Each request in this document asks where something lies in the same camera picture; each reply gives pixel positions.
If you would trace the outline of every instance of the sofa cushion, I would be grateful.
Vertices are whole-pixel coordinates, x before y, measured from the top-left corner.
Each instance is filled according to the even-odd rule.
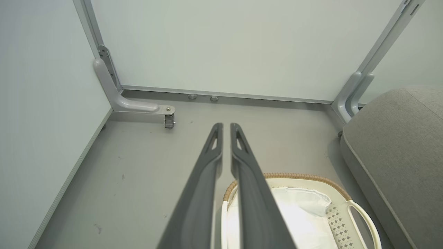
[[[443,89],[386,92],[351,119],[342,141],[345,160],[393,245],[440,248]]]

